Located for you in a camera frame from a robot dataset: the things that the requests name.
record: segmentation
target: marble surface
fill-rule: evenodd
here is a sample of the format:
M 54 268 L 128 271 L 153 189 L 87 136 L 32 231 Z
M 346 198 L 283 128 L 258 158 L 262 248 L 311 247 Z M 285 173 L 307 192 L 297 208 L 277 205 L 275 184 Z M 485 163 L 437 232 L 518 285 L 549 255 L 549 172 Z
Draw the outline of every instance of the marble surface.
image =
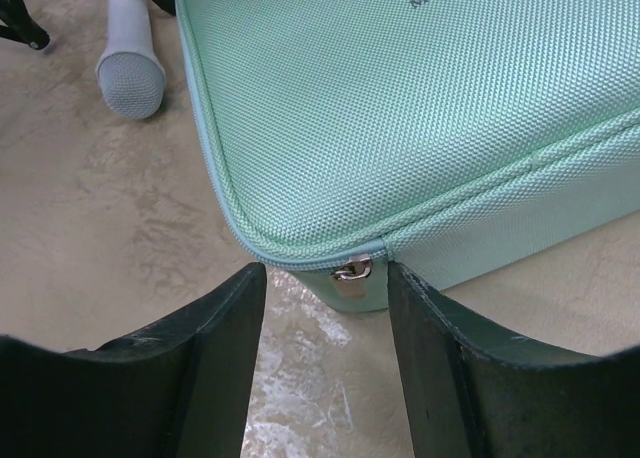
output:
M 106 0 L 26 0 L 44 53 L 0 40 L 0 330 L 94 348 L 251 258 L 211 190 L 174 19 L 150 6 L 168 89 L 131 122 L 94 67 Z M 596 354 L 640 341 L 640 214 L 450 290 L 518 331 Z M 386 312 L 341 315 L 284 272 L 269 294 L 244 458 L 411 457 Z

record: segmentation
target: green fabric case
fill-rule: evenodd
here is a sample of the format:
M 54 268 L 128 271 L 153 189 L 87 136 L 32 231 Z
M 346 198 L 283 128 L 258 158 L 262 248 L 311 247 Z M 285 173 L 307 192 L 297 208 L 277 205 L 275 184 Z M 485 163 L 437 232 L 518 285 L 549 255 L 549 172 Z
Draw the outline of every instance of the green fabric case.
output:
M 336 309 L 385 308 L 389 260 L 444 289 L 640 209 L 640 0 L 177 10 L 231 229 Z

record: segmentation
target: metal zipper slider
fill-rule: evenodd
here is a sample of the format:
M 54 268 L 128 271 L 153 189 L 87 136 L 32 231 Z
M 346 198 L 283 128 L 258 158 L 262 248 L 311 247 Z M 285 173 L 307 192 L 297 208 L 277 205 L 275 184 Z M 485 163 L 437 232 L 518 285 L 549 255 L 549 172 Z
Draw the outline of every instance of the metal zipper slider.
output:
M 364 281 L 371 276 L 373 262 L 369 255 L 354 256 L 342 268 L 331 273 L 331 281 L 345 298 L 361 299 L 367 294 Z

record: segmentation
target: microphone grille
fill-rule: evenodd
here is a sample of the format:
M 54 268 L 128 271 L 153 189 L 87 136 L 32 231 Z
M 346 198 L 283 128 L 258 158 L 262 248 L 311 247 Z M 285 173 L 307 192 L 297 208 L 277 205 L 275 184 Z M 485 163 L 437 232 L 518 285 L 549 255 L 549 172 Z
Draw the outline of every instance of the microphone grille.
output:
M 162 103 L 164 73 L 143 55 L 123 52 L 107 56 L 98 69 L 98 81 L 109 108 L 127 118 L 148 118 Z

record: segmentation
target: microphone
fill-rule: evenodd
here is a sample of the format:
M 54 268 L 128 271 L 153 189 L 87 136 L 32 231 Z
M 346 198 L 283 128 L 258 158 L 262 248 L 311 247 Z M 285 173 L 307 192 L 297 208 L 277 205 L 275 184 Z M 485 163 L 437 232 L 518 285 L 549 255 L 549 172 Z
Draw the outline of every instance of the microphone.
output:
M 96 75 L 116 113 L 142 120 L 158 111 L 167 80 L 153 52 L 147 0 L 109 0 L 107 47 Z

